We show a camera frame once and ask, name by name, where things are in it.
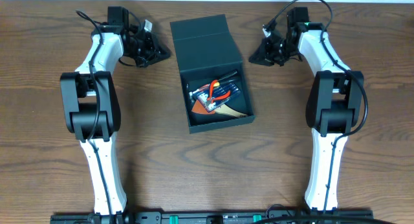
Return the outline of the dark green box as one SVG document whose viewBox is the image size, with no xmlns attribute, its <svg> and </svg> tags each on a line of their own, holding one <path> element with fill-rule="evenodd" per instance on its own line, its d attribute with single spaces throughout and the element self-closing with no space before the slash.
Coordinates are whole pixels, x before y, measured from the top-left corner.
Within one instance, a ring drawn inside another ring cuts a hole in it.
<svg viewBox="0 0 414 224">
<path fill-rule="evenodd" d="M 255 115 L 243 59 L 230 34 L 225 15 L 174 21 L 170 26 L 190 133 L 253 122 Z M 240 93 L 225 106 L 244 116 L 231 117 L 216 110 L 207 115 L 194 113 L 192 109 L 196 101 L 191 101 L 190 93 L 227 74 L 235 76 L 231 82 Z"/>
</svg>

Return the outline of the blue precision screwdriver set case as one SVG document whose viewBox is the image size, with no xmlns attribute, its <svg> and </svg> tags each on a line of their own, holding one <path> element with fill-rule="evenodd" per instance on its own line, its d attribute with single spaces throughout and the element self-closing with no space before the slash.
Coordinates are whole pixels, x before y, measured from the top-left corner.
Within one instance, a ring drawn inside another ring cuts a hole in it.
<svg viewBox="0 0 414 224">
<path fill-rule="evenodd" d="M 206 90 L 201 91 L 200 93 L 196 94 L 197 100 L 204 106 L 204 108 L 207 111 L 213 111 L 214 109 L 216 109 L 218 107 L 221 107 L 223 104 L 225 105 L 227 102 L 237 98 L 241 93 L 238 86 L 236 86 L 234 83 L 224 85 L 224 86 L 219 86 L 219 88 L 224 89 L 225 92 L 230 90 L 231 91 L 230 96 L 228 98 L 224 99 L 224 100 L 219 100 L 219 101 L 216 101 L 216 102 L 213 102 L 213 103 L 209 103 L 207 101 L 209 89 L 206 89 Z"/>
</svg>

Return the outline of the red handled pliers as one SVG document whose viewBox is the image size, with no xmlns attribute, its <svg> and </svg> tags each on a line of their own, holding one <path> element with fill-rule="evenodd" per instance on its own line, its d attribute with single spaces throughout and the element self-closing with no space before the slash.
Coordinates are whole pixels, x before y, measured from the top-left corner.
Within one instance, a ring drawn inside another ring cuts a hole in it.
<svg viewBox="0 0 414 224">
<path fill-rule="evenodd" d="M 218 80 L 213 80 L 209 87 L 209 93 L 207 97 L 207 101 L 209 103 L 213 103 L 219 100 L 224 100 L 228 98 L 231 94 L 231 91 L 228 90 L 227 92 L 224 89 L 216 87 L 215 85 L 219 84 Z"/>
</svg>

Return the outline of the black yellow screwdriver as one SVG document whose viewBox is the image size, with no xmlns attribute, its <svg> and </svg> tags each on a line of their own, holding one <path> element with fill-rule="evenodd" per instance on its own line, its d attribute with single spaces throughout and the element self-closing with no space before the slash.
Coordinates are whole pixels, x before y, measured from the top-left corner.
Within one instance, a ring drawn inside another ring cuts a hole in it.
<svg viewBox="0 0 414 224">
<path fill-rule="evenodd" d="M 238 79 L 225 80 L 225 81 L 221 81 L 221 82 L 218 81 L 213 85 L 213 87 L 216 88 L 216 87 L 219 87 L 219 86 L 228 85 L 228 84 L 235 83 L 235 82 L 238 82 L 238 81 L 239 81 Z"/>
</svg>

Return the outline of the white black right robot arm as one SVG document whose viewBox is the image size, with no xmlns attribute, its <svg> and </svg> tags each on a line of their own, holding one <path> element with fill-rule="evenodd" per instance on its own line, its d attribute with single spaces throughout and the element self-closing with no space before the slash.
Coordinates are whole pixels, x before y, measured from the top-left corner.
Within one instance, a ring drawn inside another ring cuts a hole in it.
<svg viewBox="0 0 414 224">
<path fill-rule="evenodd" d="M 305 202 L 311 210 L 337 208 L 337 184 L 342 152 L 350 135 L 360 128 L 361 108 L 367 107 L 364 76 L 352 71 L 329 41 L 327 27 L 312 22 L 305 7 L 287 12 L 287 34 L 272 20 L 263 26 L 265 37 L 249 62 L 282 66 L 290 59 L 305 59 L 314 75 L 305 118 L 312 131 L 312 164 Z"/>
</svg>

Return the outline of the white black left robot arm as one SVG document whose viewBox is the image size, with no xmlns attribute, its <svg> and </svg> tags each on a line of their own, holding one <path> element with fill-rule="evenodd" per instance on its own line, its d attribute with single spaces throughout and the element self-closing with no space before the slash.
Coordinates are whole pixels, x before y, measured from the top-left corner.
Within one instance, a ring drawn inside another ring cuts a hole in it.
<svg viewBox="0 0 414 224">
<path fill-rule="evenodd" d="M 82 147 L 94 188 L 94 212 L 99 216 L 121 214 L 127 204 L 116 159 L 116 137 L 121 111 L 113 82 L 113 73 L 123 57 L 134 67 L 145 68 L 168 59 L 171 53 L 162 46 L 150 21 L 131 24 L 133 13 L 122 6 L 107 9 L 107 21 L 91 19 L 92 45 L 82 64 L 60 77 L 66 127 Z"/>
</svg>

